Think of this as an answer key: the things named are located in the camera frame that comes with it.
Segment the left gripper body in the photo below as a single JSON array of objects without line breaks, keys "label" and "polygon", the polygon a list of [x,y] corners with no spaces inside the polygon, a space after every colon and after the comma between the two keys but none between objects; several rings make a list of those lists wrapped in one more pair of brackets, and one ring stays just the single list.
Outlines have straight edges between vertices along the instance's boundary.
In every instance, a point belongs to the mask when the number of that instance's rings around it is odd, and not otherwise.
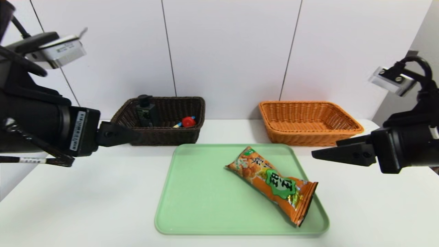
[{"label": "left gripper body", "polygon": [[13,119],[26,136],[1,128],[3,153],[34,153],[52,148],[67,156],[82,157],[98,149],[100,112],[72,106],[70,100],[54,91],[2,92],[1,122],[7,118]]}]

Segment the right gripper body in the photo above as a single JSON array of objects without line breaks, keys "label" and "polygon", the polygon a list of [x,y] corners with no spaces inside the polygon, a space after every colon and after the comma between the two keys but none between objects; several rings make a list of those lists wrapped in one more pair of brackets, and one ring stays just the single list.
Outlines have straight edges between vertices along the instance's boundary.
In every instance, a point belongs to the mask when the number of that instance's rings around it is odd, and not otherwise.
[{"label": "right gripper body", "polygon": [[405,167],[438,166],[438,127],[422,123],[380,128],[370,137],[384,174],[399,174]]}]

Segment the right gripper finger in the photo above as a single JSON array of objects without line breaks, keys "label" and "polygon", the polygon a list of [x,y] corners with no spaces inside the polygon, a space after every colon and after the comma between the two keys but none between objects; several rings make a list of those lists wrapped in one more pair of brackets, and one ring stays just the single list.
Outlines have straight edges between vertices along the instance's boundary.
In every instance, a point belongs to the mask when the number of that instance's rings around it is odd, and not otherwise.
[{"label": "right gripper finger", "polygon": [[336,141],[337,146],[348,146],[348,145],[355,145],[355,144],[371,144],[372,140],[370,135],[365,136],[357,136],[352,137],[349,139],[343,139]]},{"label": "right gripper finger", "polygon": [[371,144],[354,143],[311,152],[313,158],[341,164],[369,167],[375,164],[375,152]]}]

